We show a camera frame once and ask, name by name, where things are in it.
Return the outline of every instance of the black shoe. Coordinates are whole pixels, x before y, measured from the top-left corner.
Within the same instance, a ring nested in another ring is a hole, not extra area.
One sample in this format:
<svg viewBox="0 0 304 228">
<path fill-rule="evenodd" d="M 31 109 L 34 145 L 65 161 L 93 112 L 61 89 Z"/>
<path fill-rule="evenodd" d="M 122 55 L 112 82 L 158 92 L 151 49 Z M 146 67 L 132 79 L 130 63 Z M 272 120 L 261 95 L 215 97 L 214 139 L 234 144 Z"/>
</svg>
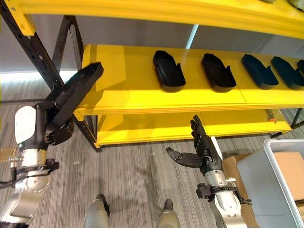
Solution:
<svg viewBox="0 0 304 228">
<path fill-rule="evenodd" d="M 163 209 L 164 210 L 173 210 L 173 202 L 171 199 L 166 199 Z"/>
<path fill-rule="evenodd" d="M 105 195 L 104 194 L 99 194 L 98 196 L 96 196 L 96 199 L 97 200 L 99 199 L 104 203 L 104 209 L 105 209 L 105 211 L 106 211 L 106 213 L 109 217 L 110 216 L 110 208 L 109 208 L 108 202 L 105 199 Z"/>
<path fill-rule="evenodd" d="M 104 194 L 99 194 L 98 196 L 96 196 L 96 200 L 101 200 L 103 202 L 106 202 L 106 199 L 105 199 L 105 195 Z"/>
</svg>

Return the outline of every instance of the gray wall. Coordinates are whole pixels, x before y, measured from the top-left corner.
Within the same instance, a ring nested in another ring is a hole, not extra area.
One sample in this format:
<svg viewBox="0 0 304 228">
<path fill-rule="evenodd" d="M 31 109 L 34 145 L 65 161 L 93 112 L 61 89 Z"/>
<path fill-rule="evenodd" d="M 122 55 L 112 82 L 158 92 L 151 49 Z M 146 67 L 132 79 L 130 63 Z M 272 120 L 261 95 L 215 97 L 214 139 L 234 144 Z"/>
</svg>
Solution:
<svg viewBox="0 0 304 228">
<path fill-rule="evenodd" d="M 53 50 L 62 16 L 35 15 L 37 33 L 47 52 Z M 77 17 L 84 43 L 157 46 L 184 48 L 192 25 L 114 19 Z M 0 72 L 35 70 L 15 40 L 4 20 L 1 20 Z M 200 26 L 191 48 L 264 53 L 304 58 L 304 40 L 228 28 Z M 76 69 L 70 37 L 67 38 L 63 69 Z"/>
</svg>

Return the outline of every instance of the shelf board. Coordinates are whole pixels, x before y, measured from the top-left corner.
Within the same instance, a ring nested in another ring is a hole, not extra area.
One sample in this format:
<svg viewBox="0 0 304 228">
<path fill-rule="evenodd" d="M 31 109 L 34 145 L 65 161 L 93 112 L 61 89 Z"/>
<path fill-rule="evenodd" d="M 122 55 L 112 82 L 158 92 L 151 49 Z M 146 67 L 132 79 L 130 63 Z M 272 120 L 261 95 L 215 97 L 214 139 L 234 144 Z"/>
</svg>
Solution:
<svg viewBox="0 0 304 228">
<path fill-rule="evenodd" d="M 190 120 L 196 113 L 111 114 L 98 117 L 96 146 L 190 139 Z"/>
<path fill-rule="evenodd" d="M 265 110 L 203 113 L 110 114 L 98 117 L 96 146 L 162 140 L 191 139 L 190 120 L 198 114 L 210 136 L 288 131 L 284 116 L 273 110 L 277 123 Z"/>
<path fill-rule="evenodd" d="M 161 90 L 152 58 L 156 50 L 170 53 L 181 63 L 186 85 L 177 93 Z M 213 53 L 231 66 L 237 86 L 228 93 L 211 90 L 201 65 L 205 53 Z M 258 88 L 241 63 L 244 53 L 214 50 L 184 50 L 160 47 L 87 45 L 83 67 L 100 61 L 104 73 L 75 111 L 84 115 L 178 113 L 200 111 L 297 108 L 304 106 L 303 91 L 289 89 L 276 73 L 279 85 Z M 255 55 L 266 63 L 271 56 Z M 293 65 L 296 59 L 287 58 Z"/>
<path fill-rule="evenodd" d="M 272 110 L 276 123 L 268 121 L 266 110 L 202 112 L 206 133 L 228 136 L 255 133 L 286 132 L 291 128 L 278 109 Z"/>
<path fill-rule="evenodd" d="M 102 16 L 200 24 L 304 38 L 304 13 L 286 0 L 5 0 L 21 31 L 35 32 L 31 14 Z"/>
</svg>

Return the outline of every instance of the cardboard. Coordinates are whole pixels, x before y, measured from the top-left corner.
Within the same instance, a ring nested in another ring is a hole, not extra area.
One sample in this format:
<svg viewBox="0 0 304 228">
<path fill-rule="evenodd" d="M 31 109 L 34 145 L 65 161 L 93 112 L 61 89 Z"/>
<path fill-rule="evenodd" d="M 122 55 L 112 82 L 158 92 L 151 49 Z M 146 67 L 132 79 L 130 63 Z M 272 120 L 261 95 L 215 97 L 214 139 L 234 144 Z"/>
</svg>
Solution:
<svg viewBox="0 0 304 228">
<path fill-rule="evenodd" d="M 275 159 L 294 200 L 304 199 L 304 160 L 299 152 L 275 152 Z"/>
<path fill-rule="evenodd" d="M 7 162 L 10 156 L 14 156 L 16 148 L 3 148 L 0 149 L 0 162 Z"/>
<path fill-rule="evenodd" d="M 223 160 L 223 169 L 226 178 L 233 177 L 236 179 L 236 185 L 238 187 L 238 190 L 241 196 L 244 197 L 245 199 L 248 199 L 248 195 L 243 180 L 241 178 L 241 175 L 238 171 L 237 162 L 249 155 L 250 153 L 242 154 L 242 155 L 225 158 Z M 257 224 L 255 215 L 250 205 L 241 204 L 241 214 L 248 228 L 260 228 L 260 226 Z"/>
<path fill-rule="evenodd" d="M 304 222 L 304 203 L 299 203 L 296 206 L 297 206 L 297 208 L 298 208 L 298 210 L 300 212 L 301 218 L 302 218 L 302 220 Z"/>
</svg>

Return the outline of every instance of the wire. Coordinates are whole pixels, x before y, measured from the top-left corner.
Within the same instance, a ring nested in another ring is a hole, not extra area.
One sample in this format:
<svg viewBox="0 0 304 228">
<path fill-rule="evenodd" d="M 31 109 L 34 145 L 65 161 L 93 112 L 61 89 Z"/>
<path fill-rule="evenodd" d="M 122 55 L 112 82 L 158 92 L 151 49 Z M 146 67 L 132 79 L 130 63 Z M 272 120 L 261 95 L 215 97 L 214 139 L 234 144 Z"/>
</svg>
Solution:
<svg viewBox="0 0 304 228">
<path fill-rule="evenodd" d="M 47 173 L 47 174 L 31 175 L 31 176 L 23 176 L 23 177 L 20 177 L 20 178 L 18 178 L 16 180 L 11 180 L 11 181 L 7 181 L 7 182 L 0 181 L 0 184 L 2 184 L 2 185 L 0 185 L 0 189 L 5 189 L 5 188 L 8 188 L 8 187 L 14 187 L 14 185 L 18 181 L 26 179 L 26 178 L 29 178 L 29 177 L 41 177 L 41 176 L 48 176 L 48 175 L 49 175 L 49 173 Z"/>
</svg>

